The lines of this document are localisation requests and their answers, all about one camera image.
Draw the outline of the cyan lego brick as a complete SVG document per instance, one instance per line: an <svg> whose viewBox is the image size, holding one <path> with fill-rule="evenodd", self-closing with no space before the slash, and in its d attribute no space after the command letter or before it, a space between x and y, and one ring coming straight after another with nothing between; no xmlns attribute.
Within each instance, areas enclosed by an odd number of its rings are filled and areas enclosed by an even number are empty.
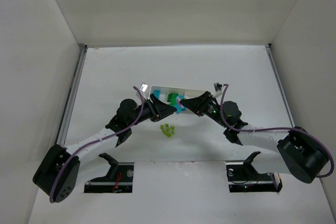
<svg viewBox="0 0 336 224"><path fill-rule="evenodd" d="M154 94L154 96L155 96L157 99L159 99L159 98L160 98L161 91L160 91L160 90L154 90L154 91L153 91L153 94Z"/></svg>

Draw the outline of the small green cyan lego stack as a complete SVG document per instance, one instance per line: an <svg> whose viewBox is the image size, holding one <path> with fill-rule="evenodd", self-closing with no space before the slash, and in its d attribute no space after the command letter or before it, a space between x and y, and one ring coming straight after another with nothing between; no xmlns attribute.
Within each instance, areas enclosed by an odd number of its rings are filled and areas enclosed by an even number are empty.
<svg viewBox="0 0 336 224"><path fill-rule="evenodd" d="M187 110L187 108L181 104L181 101L184 99L185 99L184 96L180 94L176 98L176 104L174 105L174 107L176 108L177 114L183 113Z"/></svg>

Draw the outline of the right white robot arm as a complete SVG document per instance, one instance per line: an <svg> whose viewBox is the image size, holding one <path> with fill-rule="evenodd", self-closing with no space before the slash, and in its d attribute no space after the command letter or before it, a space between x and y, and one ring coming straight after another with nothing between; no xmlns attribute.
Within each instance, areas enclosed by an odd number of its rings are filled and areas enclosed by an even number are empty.
<svg viewBox="0 0 336 224"><path fill-rule="evenodd" d="M224 135L233 144L260 147L276 153L266 162L255 162L259 173L290 173L306 184L315 178L330 176L334 160L327 148L313 135L300 127L259 128L241 120L241 112L233 101L217 102L208 91L196 98L181 100L181 105L197 116L208 116L225 127ZM330 170L320 172L330 164Z"/></svg>

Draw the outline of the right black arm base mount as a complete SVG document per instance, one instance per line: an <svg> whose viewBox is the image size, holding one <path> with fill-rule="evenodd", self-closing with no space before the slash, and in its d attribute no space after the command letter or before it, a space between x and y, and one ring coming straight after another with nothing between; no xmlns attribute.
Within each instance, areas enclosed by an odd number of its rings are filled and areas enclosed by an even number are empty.
<svg viewBox="0 0 336 224"><path fill-rule="evenodd" d="M277 173L258 173L253 167L254 159L261 152L253 152L245 160L226 162L226 175L230 193L279 193L283 184Z"/></svg>

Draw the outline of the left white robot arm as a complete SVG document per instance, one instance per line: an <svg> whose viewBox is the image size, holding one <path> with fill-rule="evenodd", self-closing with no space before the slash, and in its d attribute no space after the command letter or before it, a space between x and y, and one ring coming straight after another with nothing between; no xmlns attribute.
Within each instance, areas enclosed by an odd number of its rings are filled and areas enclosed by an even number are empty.
<svg viewBox="0 0 336 224"><path fill-rule="evenodd" d="M118 162L106 153L109 148L124 143L132 134L132 127L146 120L160 121L177 109L151 94L141 97L138 105L132 99L121 101L115 116L95 135L70 146L53 145L37 168L33 183L49 196L50 203L65 200L72 193L83 167L96 158L107 161L97 169L100 176L113 171Z"/></svg>

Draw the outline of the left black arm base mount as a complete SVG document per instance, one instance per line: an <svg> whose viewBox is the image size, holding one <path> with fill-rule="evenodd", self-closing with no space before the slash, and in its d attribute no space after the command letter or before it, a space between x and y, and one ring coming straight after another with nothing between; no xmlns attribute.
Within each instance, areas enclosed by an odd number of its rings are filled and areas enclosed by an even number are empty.
<svg viewBox="0 0 336 224"><path fill-rule="evenodd" d="M99 155L110 165L104 176L93 178L85 183L86 194L128 194L133 191L134 163L119 163L107 153Z"/></svg>

